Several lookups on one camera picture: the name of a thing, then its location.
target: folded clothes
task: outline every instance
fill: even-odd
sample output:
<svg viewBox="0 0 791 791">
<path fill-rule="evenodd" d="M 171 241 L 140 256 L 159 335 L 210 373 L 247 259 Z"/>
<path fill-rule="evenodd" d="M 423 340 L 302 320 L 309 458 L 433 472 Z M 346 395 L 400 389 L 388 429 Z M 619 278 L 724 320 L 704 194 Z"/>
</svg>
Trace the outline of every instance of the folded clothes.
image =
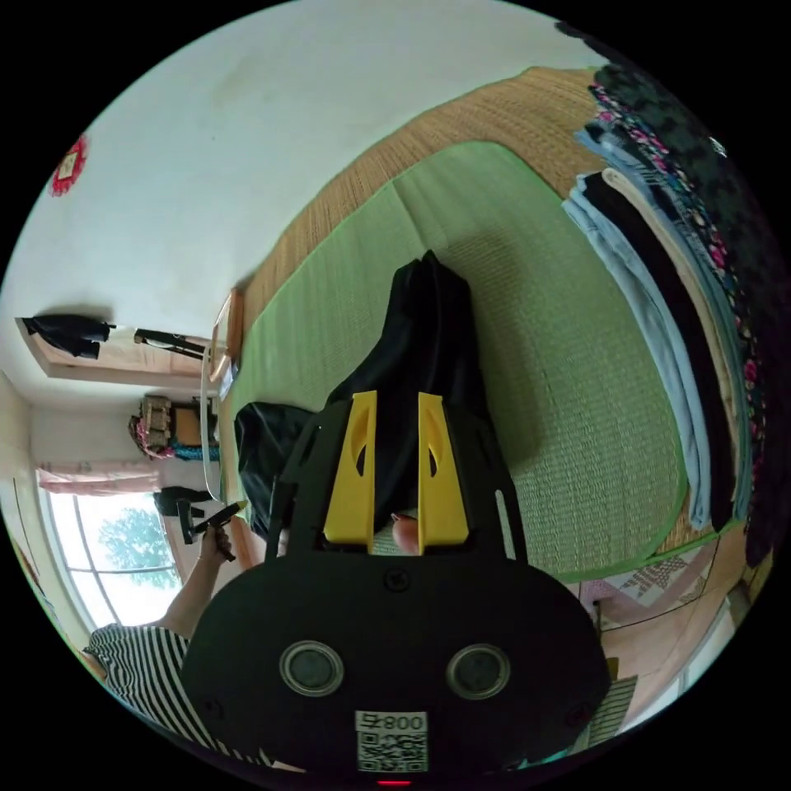
<svg viewBox="0 0 791 791">
<path fill-rule="evenodd" d="M 681 216 L 683 208 L 674 199 L 672 190 L 667 188 L 660 171 L 645 165 L 628 150 L 628 144 L 624 145 L 624 141 L 599 123 L 588 124 L 576 137 L 580 143 L 629 179 L 653 210 L 658 221 L 695 266 L 698 283 L 712 309 L 718 335 L 723 341 L 728 369 L 732 373 L 739 447 L 733 516 L 744 519 L 752 491 L 752 459 L 760 454 L 760 442 L 758 435 L 751 431 L 749 420 L 751 411 L 748 394 L 755 392 L 748 377 L 752 370 L 749 364 L 750 352 L 745 340 L 740 337 L 740 333 L 749 333 L 749 323 L 742 321 L 736 313 L 739 303 L 732 294 L 732 280 L 727 273 L 715 272 L 716 264 L 698 236 L 688 228 L 687 221 Z"/>
<path fill-rule="evenodd" d="M 690 482 L 690 524 L 702 529 L 711 513 L 709 438 L 684 339 L 643 262 L 618 227 L 584 197 L 584 189 L 580 178 L 563 208 L 618 284 L 645 338 L 676 418 Z"/>
<path fill-rule="evenodd" d="M 706 436 L 709 439 L 711 524 L 715 530 L 720 530 L 733 513 L 731 497 L 735 476 L 728 420 L 720 397 L 717 371 L 695 304 L 670 257 L 629 201 L 609 187 L 601 173 L 585 179 L 584 185 L 585 197 L 618 227 L 637 253 L 681 332 L 695 376 L 695 387 L 703 407 Z"/>
<path fill-rule="evenodd" d="M 738 477 L 739 447 L 737 435 L 737 414 L 732 384 L 734 377 L 732 372 L 728 370 L 726 356 L 723 349 L 723 341 L 718 331 L 717 322 L 712 315 L 709 302 L 700 287 L 695 266 L 691 261 L 691 255 L 688 250 L 684 250 L 682 246 L 676 243 L 675 239 L 668 231 L 664 223 L 662 223 L 661 219 L 651 209 L 648 201 L 641 195 L 637 187 L 635 187 L 631 181 L 626 178 L 626 176 L 624 176 L 619 171 L 608 167 L 601 173 L 601 177 L 608 187 L 611 187 L 616 192 L 621 194 L 627 201 L 629 201 L 629 205 L 639 213 L 639 216 L 648 226 L 651 233 L 654 234 L 659 244 L 662 245 L 662 249 L 667 254 L 667 258 L 676 268 L 678 277 L 686 289 L 687 294 L 689 294 L 692 305 L 695 308 L 695 313 L 697 314 L 698 320 L 700 321 L 700 325 L 703 329 L 706 338 L 706 344 L 709 346 L 709 354 L 711 355 L 711 361 L 714 364 L 714 370 L 717 374 L 719 394 L 722 398 L 723 406 L 725 408 L 725 416 L 728 421 L 728 436 L 731 439 L 733 474 L 734 477 Z"/>
<path fill-rule="evenodd" d="M 649 75 L 615 64 L 595 80 L 591 91 L 606 119 L 689 200 L 695 226 L 743 300 L 739 315 L 750 321 L 749 401 L 761 450 L 747 517 L 747 563 L 755 566 L 791 523 L 791 269 L 749 184 L 677 98 Z"/>
<path fill-rule="evenodd" d="M 418 393 L 441 396 L 491 423 L 467 282 L 429 251 L 398 269 L 381 337 L 326 405 L 377 391 L 374 527 L 418 504 Z M 239 477 L 251 529 L 266 538 L 273 482 L 311 413 L 250 403 L 236 415 Z"/>
</svg>

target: window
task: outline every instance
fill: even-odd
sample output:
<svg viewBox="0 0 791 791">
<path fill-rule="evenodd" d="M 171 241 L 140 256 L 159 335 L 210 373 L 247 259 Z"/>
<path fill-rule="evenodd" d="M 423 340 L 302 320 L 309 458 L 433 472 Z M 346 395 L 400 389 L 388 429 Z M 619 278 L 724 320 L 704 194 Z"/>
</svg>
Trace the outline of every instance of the window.
<svg viewBox="0 0 791 791">
<path fill-rule="evenodd" d="M 95 627 L 161 618 L 181 587 L 150 494 L 48 494 L 61 560 Z"/>
</svg>

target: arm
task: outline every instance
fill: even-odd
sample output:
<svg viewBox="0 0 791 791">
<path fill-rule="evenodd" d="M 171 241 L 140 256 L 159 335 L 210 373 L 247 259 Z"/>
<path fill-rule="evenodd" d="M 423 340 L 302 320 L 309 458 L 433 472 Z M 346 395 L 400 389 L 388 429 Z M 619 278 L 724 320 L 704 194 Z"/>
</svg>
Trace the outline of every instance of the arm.
<svg viewBox="0 0 791 791">
<path fill-rule="evenodd" d="M 154 624 L 155 626 L 169 629 L 188 640 L 192 637 L 200 616 L 211 601 L 220 566 L 225 562 L 218 543 L 230 549 L 230 541 L 224 530 L 217 531 L 216 536 L 217 539 L 214 529 L 209 528 L 206 531 L 201 541 L 197 563 L 184 587 L 176 594 L 167 612 Z"/>
</svg>

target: wooden furniture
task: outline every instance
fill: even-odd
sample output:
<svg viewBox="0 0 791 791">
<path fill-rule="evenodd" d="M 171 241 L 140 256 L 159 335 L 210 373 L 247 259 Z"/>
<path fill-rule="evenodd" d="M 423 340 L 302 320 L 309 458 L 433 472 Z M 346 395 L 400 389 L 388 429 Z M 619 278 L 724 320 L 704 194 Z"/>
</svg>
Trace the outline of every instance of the wooden furniture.
<svg viewBox="0 0 791 791">
<path fill-rule="evenodd" d="M 228 368 L 241 353 L 244 300 L 234 288 L 218 313 L 212 330 L 208 379 L 213 384 L 222 380 Z"/>
</svg>

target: hand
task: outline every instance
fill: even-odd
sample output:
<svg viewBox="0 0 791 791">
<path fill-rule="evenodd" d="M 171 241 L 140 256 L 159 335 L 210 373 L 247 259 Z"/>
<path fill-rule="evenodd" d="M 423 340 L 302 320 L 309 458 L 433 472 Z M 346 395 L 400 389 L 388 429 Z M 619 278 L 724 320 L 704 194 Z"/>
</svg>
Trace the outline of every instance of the hand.
<svg viewBox="0 0 791 791">
<path fill-rule="evenodd" d="M 396 545 L 407 555 L 419 553 L 418 546 L 418 521 L 412 517 L 403 517 L 393 514 L 393 540 Z M 281 530 L 278 542 L 278 557 L 282 557 L 288 550 L 288 530 Z"/>
<path fill-rule="evenodd" d="M 231 551 L 231 539 L 222 527 L 210 527 L 200 541 L 200 559 L 221 566 L 227 560 L 222 553 Z"/>
</svg>

